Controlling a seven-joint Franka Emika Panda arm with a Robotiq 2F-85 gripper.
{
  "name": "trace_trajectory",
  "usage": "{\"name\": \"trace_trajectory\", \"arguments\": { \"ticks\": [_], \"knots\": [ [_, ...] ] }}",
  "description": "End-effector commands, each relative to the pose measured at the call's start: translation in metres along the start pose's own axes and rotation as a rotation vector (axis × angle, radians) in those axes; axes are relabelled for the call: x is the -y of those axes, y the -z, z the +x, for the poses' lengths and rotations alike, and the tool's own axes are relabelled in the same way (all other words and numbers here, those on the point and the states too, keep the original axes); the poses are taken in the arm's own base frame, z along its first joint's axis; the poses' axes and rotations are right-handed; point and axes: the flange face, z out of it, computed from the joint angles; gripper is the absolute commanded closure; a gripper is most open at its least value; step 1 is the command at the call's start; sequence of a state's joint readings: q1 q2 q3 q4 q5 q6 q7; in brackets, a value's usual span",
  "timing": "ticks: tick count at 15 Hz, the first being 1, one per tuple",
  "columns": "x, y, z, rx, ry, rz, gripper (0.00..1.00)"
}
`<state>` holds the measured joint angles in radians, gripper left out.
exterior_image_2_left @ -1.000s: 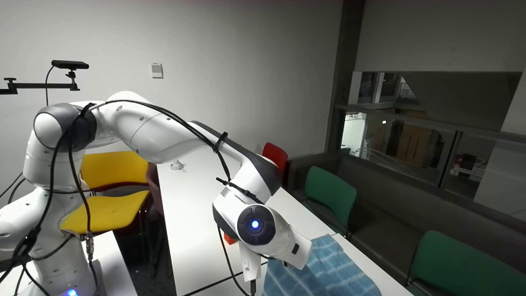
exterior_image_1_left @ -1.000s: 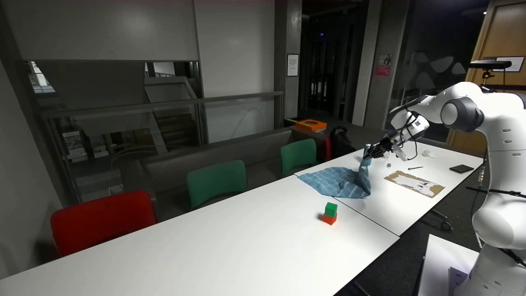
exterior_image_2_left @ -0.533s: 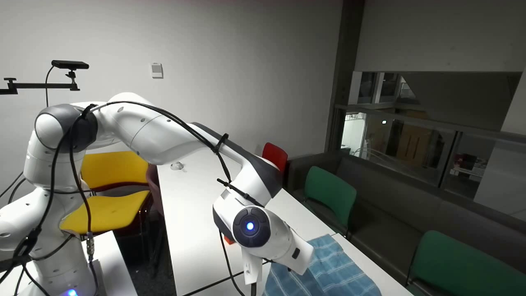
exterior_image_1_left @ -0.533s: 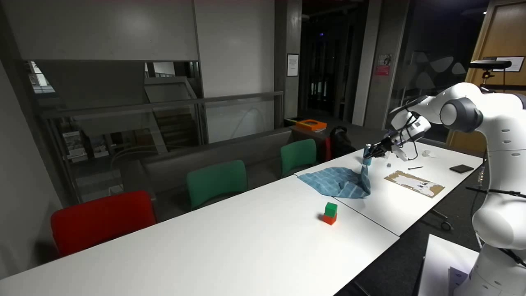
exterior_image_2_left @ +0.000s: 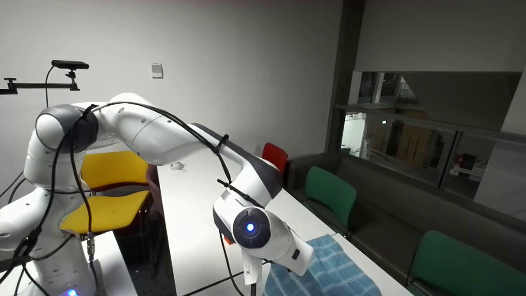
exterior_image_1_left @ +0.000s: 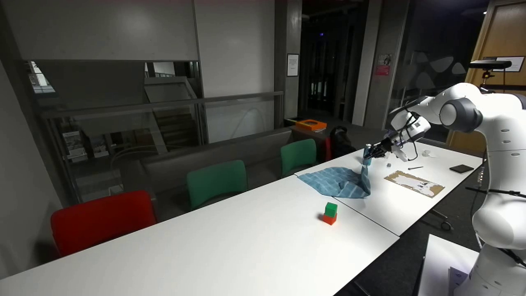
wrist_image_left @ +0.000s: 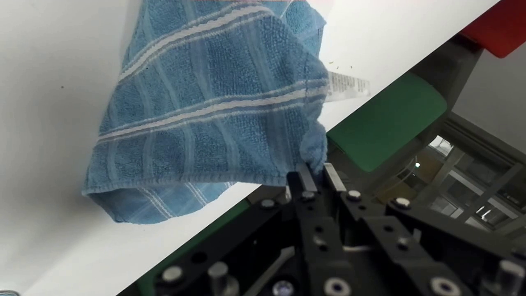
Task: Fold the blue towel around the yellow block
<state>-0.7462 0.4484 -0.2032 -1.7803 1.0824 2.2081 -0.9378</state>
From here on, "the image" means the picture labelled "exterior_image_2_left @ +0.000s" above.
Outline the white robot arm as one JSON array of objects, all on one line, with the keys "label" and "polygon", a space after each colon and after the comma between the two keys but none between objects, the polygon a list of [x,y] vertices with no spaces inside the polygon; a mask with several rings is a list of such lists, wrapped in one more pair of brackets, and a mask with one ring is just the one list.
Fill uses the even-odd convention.
[{"label": "white robot arm", "polygon": [[122,210],[108,210],[106,193],[126,186],[132,191],[126,200],[141,208],[152,167],[203,149],[223,167],[242,167],[221,180],[226,191],[213,218],[219,234],[241,246],[246,282],[259,282],[265,260],[305,275],[313,249],[267,211],[282,191],[280,172],[132,93],[109,103],[53,106],[37,117],[22,172],[34,191],[0,211],[2,270],[37,269],[24,296],[96,296],[99,275],[81,237],[119,226]]}]

